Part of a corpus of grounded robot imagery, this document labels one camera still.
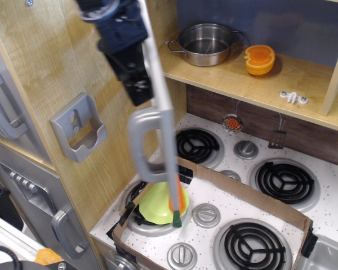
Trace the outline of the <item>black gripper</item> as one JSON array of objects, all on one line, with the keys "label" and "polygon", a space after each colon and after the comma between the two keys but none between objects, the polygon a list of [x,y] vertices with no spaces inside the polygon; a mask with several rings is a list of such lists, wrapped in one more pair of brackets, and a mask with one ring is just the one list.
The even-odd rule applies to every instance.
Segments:
[{"label": "black gripper", "polygon": [[106,52],[105,56],[134,106],[153,98],[153,87],[146,72],[141,43],[135,43],[114,54]]}]

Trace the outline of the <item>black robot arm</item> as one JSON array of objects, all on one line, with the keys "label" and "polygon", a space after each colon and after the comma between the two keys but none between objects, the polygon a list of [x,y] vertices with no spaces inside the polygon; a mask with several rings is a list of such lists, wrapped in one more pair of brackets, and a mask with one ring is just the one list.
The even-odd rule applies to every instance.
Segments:
[{"label": "black robot arm", "polygon": [[94,24],[101,51],[132,103],[139,106],[153,97],[142,44],[148,33],[138,1],[77,1],[80,18]]}]

